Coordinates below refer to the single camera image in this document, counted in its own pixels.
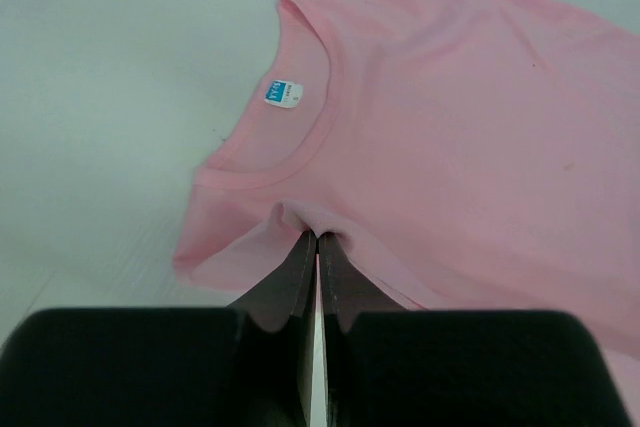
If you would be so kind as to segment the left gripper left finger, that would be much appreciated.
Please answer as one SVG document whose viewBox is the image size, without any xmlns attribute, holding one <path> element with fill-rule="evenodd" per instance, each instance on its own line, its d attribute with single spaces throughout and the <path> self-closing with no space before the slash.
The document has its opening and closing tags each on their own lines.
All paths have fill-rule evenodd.
<svg viewBox="0 0 640 427">
<path fill-rule="evenodd" d="M 316 236 L 226 307 L 53 308 L 1 351 L 5 426 L 305 426 Z"/>
</svg>

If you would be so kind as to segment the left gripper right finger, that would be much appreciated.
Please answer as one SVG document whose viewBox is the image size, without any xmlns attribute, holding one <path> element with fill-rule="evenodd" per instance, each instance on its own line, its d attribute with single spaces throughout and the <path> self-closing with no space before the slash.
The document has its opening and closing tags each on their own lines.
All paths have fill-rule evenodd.
<svg viewBox="0 0 640 427">
<path fill-rule="evenodd" d="M 600 350 L 548 310 L 409 310 L 318 241 L 332 426 L 627 426 Z"/>
</svg>

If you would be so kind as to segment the pink t shirt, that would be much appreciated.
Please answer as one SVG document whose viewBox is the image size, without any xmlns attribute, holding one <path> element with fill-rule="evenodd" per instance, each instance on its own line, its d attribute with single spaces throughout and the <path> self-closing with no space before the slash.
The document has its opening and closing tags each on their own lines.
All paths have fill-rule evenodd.
<svg viewBox="0 0 640 427">
<path fill-rule="evenodd" d="M 557 0 L 279 0 L 173 265 L 245 291 L 300 233 L 410 308 L 551 308 L 639 413 L 639 38 Z"/>
</svg>

